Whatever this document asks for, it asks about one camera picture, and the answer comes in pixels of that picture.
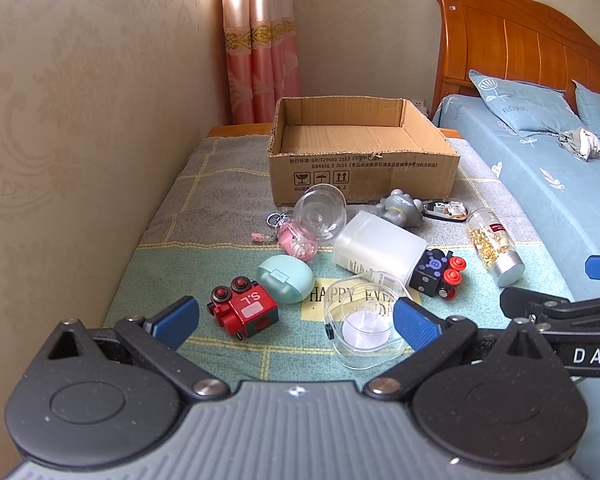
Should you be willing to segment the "clear square plastic container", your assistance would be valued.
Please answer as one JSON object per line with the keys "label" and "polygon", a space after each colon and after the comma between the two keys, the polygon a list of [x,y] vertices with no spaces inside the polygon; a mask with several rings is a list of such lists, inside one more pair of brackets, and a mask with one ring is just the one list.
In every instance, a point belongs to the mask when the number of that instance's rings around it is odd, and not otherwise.
{"label": "clear square plastic container", "polygon": [[393,323],[393,308],[402,297],[422,302],[418,292],[382,272],[349,276],[326,288],[325,332],[343,366],[369,370],[411,351]]}

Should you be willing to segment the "red toy train block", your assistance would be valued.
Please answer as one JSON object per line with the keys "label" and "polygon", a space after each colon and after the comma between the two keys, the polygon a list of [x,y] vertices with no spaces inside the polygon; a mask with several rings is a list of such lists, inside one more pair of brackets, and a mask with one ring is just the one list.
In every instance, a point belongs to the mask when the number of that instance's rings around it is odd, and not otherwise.
{"label": "red toy train block", "polygon": [[216,324],[238,340],[257,335],[279,319],[278,305],[268,292],[243,275],[212,289],[207,309]]}

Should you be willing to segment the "glass bottle of golden capsules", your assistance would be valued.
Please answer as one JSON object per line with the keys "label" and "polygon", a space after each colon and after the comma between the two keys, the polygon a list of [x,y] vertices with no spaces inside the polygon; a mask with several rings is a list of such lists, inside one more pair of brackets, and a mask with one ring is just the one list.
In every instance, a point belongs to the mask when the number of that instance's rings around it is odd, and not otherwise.
{"label": "glass bottle of golden capsules", "polygon": [[498,216],[489,207],[471,212],[466,220],[468,238],[495,284],[504,288],[518,281],[526,266]]}

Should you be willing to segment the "mint green oval case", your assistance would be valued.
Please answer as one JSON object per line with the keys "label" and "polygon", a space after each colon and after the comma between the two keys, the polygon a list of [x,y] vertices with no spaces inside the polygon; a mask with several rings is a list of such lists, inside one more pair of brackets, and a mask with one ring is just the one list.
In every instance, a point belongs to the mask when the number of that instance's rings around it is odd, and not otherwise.
{"label": "mint green oval case", "polygon": [[275,255],[257,268],[256,281],[276,304],[301,304],[314,289],[311,268],[298,258]]}

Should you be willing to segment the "black toy train block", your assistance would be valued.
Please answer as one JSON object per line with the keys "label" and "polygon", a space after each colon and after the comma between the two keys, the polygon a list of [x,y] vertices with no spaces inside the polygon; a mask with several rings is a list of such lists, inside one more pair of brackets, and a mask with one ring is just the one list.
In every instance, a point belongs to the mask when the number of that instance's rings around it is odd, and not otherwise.
{"label": "black toy train block", "polygon": [[428,297],[439,296],[452,300],[457,287],[463,281],[466,261],[452,252],[442,252],[438,248],[426,249],[411,276],[410,287]]}

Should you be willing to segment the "blue patterned bed sheet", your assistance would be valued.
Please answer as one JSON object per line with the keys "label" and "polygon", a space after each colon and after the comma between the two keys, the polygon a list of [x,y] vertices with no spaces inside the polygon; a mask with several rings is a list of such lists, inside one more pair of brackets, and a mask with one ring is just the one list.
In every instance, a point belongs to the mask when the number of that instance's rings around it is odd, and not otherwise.
{"label": "blue patterned bed sheet", "polygon": [[520,134],[473,96],[447,96],[434,124],[458,131],[516,198],[572,296],[600,297],[585,273],[600,256],[600,158],[582,162],[556,136]]}

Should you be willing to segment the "white translucent plastic jar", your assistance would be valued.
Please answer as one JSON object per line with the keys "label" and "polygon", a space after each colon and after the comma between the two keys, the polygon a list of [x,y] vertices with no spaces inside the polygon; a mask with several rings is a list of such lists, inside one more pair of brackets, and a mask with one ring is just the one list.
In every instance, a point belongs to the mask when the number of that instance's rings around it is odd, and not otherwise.
{"label": "white translucent plastic jar", "polygon": [[426,249],[423,238],[359,211],[335,238],[332,261],[354,274],[382,272],[407,285]]}

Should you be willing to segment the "crumpled grey cloth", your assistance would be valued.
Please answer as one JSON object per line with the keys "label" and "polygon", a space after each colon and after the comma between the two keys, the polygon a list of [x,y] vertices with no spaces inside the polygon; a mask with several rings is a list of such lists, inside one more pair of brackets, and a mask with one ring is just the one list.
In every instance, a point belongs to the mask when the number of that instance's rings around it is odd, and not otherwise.
{"label": "crumpled grey cloth", "polygon": [[584,162],[600,156],[600,139],[585,128],[559,133],[558,143],[575,158]]}

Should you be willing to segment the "black correction tape dispenser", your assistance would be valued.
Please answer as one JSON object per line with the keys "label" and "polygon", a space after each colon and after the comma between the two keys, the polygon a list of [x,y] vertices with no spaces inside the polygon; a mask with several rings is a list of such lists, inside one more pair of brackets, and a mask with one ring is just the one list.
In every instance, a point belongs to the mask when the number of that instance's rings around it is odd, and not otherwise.
{"label": "black correction tape dispenser", "polygon": [[468,209],[458,200],[427,200],[422,203],[422,215],[440,221],[465,222]]}

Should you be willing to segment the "grey bear figurine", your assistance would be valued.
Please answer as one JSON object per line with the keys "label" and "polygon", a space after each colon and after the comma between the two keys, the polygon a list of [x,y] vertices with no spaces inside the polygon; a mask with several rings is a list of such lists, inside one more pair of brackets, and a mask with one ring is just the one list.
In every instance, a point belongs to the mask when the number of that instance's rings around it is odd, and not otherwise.
{"label": "grey bear figurine", "polygon": [[421,200],[404,193],[400,188],[392,190],[375,206],[375,212],[379,217],[403,229],[419,228],[424,218],[423,209],[424,204]]}

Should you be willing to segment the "clear round plastic cup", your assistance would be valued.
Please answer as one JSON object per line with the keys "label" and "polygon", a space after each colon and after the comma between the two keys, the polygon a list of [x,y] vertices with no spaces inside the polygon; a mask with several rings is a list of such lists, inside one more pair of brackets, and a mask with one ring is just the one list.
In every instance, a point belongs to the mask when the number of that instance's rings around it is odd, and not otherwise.
{"label": "clear round plastic cup", "polygon": [[331,184],[311,186],[294,205],[294,223],[319,242],[337,237],[347,224],[347,203]]}

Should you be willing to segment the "open cardboard box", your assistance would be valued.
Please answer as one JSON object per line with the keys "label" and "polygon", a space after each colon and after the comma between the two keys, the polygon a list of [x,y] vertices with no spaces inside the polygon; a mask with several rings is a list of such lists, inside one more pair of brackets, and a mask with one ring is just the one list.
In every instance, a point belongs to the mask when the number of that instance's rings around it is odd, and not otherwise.
{"label": "open cardboard box", "polygon": [[276,104],[268,168],[277,206],[321,183],[339,188],[349,204],[395,188],[446,200],[459,163],[449,139],[406,99],[302,96]]}

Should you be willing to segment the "pink patterned curtain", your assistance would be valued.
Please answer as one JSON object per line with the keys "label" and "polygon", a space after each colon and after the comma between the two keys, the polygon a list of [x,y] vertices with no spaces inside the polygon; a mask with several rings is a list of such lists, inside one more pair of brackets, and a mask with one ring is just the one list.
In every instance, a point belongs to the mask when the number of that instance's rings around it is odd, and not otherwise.
{"label": "pink patterned curtain", "polygon": [[300,94],[292,0],[222,0],[230,105],[236,124],[270,122]]}

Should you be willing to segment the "pink keychain charm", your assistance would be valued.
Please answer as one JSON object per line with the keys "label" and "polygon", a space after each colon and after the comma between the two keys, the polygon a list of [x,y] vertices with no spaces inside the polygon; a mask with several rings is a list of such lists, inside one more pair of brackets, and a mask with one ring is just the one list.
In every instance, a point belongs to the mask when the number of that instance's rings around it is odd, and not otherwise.
{"label": "pink keychain charm", "polygon": [[266,233],[252,233],[254,244],[279,244],[287,255],[303,262],[310,261],[317,253],[317,240],[307,230],[302,229],[289,214],[272,212],[266,217],[270,229]]}

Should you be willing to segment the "white wall socket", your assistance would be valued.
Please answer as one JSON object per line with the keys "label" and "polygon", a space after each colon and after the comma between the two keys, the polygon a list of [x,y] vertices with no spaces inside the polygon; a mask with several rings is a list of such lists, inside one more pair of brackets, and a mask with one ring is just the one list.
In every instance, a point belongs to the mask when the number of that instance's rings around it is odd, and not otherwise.
{"label": "white wall socket", "polygon": [[412,99],[412,103],[414,104],[414,107],[418,108],[422,112],[422,114],[428,114],[428,108],[426,107],[426,102],[424,100]]}

